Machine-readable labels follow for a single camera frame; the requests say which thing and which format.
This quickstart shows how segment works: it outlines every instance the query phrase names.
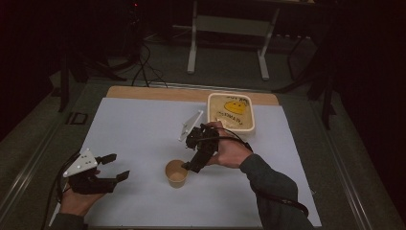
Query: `plastic tub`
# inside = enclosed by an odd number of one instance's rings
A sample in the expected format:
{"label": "plastic tub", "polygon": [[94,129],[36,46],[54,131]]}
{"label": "plastic tub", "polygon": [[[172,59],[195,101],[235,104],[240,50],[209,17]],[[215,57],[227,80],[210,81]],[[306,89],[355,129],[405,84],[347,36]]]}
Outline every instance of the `plastic tub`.
{"label": "plastic tub", "polygon": [[245,95],[213,93],[207,102],[208,122],[220,121],[238,135],[255,132],[255,118],[251,99]]}

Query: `human hand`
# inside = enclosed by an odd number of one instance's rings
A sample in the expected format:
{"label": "human hand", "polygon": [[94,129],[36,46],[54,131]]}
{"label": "human hand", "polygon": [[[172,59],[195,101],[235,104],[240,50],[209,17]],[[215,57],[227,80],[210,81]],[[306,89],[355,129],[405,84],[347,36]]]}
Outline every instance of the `human hand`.
{"label": "human hand", "polygon": [[[206,126],[217,128],[220,136],[232,136],[223,128],[221,122],[207,123]],[[207,165],[220,165],[227,168],[238,169],[239,165],[251,155],[252,152],[238,141],[220,139],[218,152],[212,156]]]}
{"label": "human hand", "polygon": [[62,202],[59,212],[62,214],[72,214],[84,217],[96,201],[102,198],[105,194],[82,195],[75,193],[70,185],[63,193]]}

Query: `brown cup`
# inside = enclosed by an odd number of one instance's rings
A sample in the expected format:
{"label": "brown cup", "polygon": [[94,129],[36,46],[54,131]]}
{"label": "brown cup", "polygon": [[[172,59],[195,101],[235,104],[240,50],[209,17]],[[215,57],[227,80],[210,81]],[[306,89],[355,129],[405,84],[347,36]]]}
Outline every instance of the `brown cup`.
{"label": "brown cup", "polygon": [[181,160],[171,160],[165,167],[168,182],[175,189],[182,187],[188,176],[188,171],[182,168],[183,163]]}

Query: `table leg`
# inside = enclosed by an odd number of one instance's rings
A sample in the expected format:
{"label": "table leg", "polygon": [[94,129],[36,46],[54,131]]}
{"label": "table leg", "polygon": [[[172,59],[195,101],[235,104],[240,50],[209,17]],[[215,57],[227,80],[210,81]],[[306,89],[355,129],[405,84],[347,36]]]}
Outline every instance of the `table leg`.
{"label": "table leg", "polygon": [[196,17],[197,17],[197,1],[193,2],[193,19],[192,19],[192,45],[191,51],[189,52],[189,62],[188,62],[188,74],[194,73],[194,65],[196,63]]}
{"label": "table leg", "polygon": [[271,40],[271,37],[272,37],[272,33],[274,32],[274,28],[275,28],[275,24],[278,19],[279,12],[280,12],[280,9],[275,10],[275,13],[272,17],[272,21],[269,23],[268,31],[266,32],[265,41],[262,46],[262,49],[258,50],[260,74],[262,75],[262,79],[264,81],[269,80],[268,67],[266,66],[265,54],[266,54],[266,50],[268,49],[269,41]]}

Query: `gray sleeve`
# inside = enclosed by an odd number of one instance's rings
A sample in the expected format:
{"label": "gray sleeve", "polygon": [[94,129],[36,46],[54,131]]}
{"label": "gray sleeve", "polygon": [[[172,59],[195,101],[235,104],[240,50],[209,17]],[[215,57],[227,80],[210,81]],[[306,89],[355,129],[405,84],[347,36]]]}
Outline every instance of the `gray sleeve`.
{"label": "gray sleeve", "polygon": [[[259,155],[247,157],[239,167],[251,185],[262,193],[298,200],[298,187],[287,175],[274,171]],[[264,229],[314,229],[301,210],[257,195],[259,217]]]}
{"label": "gray sleeve", "polygon": [[51,230],[82,230],[84,218],[71,214],[56,214]]}

